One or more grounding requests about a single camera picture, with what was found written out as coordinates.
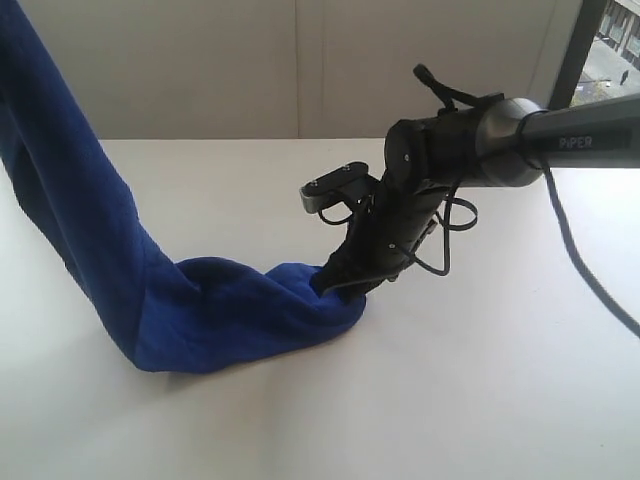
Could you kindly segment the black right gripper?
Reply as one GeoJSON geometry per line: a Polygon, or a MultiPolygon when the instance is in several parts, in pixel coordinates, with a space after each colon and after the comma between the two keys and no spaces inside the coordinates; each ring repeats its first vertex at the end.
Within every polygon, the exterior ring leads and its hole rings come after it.
{"type": "Polygon", "coordinates": [[[403,254],[421,241],[447,187],[402,187],[385,174],[348,230],[345,252],[336,250],[313,274],[313,291],[345,302],[366,296],[407,268],[403,254]]]}

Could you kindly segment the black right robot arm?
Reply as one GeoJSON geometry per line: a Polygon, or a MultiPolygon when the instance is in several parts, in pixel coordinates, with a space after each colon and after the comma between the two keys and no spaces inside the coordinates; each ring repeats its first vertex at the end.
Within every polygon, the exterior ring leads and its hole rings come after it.
{"type": "Polygon", "coordinates": [[[384,142],[381,178],[361,161],[345,164],[300,190],[318,214],[338,203],[351,211],[346,238],[311,286],[351,299],[393,281],[417,263],[436,212],[464,187],[519,188],[551,168],[636,168],[639,98],[609,99],[556,111],[497,96],[434,118],[400,120],[384,142]]]}

